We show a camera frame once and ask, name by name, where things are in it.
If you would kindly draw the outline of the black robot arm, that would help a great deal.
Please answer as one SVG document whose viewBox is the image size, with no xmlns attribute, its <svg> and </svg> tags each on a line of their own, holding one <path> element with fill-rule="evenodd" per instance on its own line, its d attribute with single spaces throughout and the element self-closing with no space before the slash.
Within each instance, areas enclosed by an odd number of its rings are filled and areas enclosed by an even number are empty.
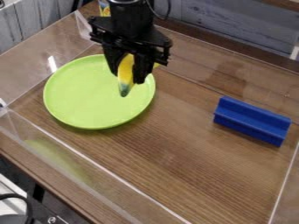
<svg viewBox="0 0 299 224">
<path fill-rule="evenodd" d="M 109 17 L 89 17 L 89 39 L 101 44 L 109 71 L 133 55 L 133 83 L 143 84 L 155 63 L 168 64 L 172 40 L 155 28 L 155 0 L 107 0 Z"/>
</svg>

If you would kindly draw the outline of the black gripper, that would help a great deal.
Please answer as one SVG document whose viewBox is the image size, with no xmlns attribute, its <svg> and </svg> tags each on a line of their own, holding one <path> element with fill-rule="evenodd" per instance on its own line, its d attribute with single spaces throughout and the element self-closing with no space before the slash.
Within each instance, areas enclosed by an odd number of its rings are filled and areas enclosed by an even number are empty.
<svg viewBox="0 0 299 224">
<path fill-rule="evenodd" d="M 108 3 L 109 17 L 88 18 L 91 40 L 100 43 L 109 71 L 117 75 L 120 61 L 133 54 L 133 83 L 143 84 L 155 63 L 168 64 L 172 41 L 155 28 L 155 18 L 168 18 L 155 11 L 153 3 Z"/>
</svg>

